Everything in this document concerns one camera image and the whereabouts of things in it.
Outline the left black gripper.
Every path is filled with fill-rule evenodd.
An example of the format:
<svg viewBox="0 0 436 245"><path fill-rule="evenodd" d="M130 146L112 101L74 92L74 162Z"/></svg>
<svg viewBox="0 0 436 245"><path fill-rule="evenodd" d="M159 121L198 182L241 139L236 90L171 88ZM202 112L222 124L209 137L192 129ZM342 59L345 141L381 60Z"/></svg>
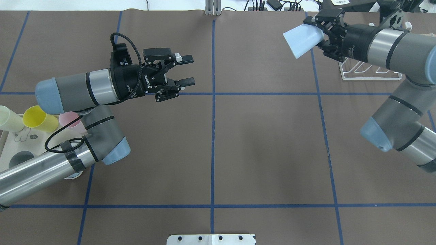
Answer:
<svg viewBox="0 0 436 245"><path fill-rule="evenodd" d="M128 99L143 97L152 93L156 102L179 96L181 88L195 85L193 77L172 80L166 73L176 65L194 62L192 55L173 53L170 48L149 48L143 50L145 62L138 65L110 68L110 74L118 96L117 103Z"/></svg>

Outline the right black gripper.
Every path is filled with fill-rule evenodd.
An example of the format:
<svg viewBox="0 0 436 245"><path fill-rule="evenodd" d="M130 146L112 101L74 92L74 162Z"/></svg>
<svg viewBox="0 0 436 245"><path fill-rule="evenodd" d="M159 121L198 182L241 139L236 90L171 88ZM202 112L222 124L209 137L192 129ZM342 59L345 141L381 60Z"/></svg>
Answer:
<svg viewBox="0 0 436 245"><path fill-rule="evenodd" d="M347 24L343 9L324 9L316 16L308 16L303 24L320 29L327 40L317 44L324 56L338 62L345 58L368 61L368 51L375 37L375 27L368 24Z"/></svg>

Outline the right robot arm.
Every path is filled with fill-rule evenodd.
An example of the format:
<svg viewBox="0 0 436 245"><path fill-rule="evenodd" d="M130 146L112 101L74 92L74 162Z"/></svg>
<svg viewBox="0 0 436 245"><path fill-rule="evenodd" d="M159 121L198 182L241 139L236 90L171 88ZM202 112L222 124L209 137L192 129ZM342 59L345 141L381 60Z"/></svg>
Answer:
<svg viewBox="0 0 436 245"><path fill-rule="evenodd" d="M322 9L304 24L321 30L324 56L351 58L405 75L405 80L366 121L360 134L383 152L395 149L423 171L435 174L436 135L419 122L435 103L436 40L401 28L401 9L378 26L347 24L343 9Z"/></svg>

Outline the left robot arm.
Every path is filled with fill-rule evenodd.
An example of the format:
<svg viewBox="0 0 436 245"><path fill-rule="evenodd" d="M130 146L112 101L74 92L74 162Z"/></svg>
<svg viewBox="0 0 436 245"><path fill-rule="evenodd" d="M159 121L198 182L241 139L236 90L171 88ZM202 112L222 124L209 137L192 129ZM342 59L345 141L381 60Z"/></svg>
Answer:
<svg viewBox="0 0 436 245"><path fill-rule="evenodd" d="M126 44L112 44L110 67L99 71L52 78L35 88L38 105L50 116L74 112L86 134L52 147L50 140L67 125L55 127L45 141L45 151L1 172L1 211L70 176L102 161L106 165L128 156L131 148L110 106L152 93L156 102L179 96L194 78L173 80L166 73L177 65L193 63L191 55L181 56L170 48L148 48L132 62Z"/></svg>

